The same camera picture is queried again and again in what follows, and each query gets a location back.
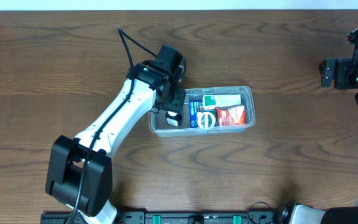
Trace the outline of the dark brown medicine bottle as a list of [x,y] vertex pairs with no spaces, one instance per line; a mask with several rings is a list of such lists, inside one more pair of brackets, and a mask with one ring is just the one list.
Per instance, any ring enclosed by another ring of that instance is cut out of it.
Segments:
[[179,127],[182,123],[182,115],[180,113],[167,111],[165,113],[165,117],[166,117],[167,123],[172,126]]

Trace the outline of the blue KoolFever box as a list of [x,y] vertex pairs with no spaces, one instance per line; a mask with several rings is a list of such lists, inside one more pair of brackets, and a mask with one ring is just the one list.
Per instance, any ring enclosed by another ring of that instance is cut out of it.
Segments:
[[190,111],[190,128],[198,127],[198,118],[197,112],[203,110],[203,101],[195,100],[189,102],[189,111]]

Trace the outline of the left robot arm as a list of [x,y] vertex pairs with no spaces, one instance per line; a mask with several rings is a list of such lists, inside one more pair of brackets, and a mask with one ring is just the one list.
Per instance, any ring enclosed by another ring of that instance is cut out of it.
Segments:
[[73,209],[59,223],[113,223],[112,159],[133,126],[147,112],[180,114],[186,91],[178,86],[186,60],[163,45],[153,60],[132,66],[124,86],[106,110],[74,138],[52,145],[45,191]]

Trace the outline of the red Panadol sachet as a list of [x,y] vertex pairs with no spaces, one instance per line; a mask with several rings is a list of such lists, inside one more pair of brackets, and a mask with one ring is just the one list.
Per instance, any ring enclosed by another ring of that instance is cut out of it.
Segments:
[[219,126],[239,126],[246,124],[244,105],[216,108]]

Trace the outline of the white green medicine box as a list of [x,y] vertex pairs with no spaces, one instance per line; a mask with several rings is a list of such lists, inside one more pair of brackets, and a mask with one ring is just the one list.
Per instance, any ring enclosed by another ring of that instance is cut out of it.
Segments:
[[236,106],[241,104],[241,95],[204,95],[203,106],[206,110]]

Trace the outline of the green square box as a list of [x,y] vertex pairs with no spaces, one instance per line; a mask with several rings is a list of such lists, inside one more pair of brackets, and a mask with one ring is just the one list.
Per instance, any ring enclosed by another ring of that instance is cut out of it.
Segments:
[[199,128],[212,128],[218,125],[218,117],[215,110],[198,111],[196,117]]

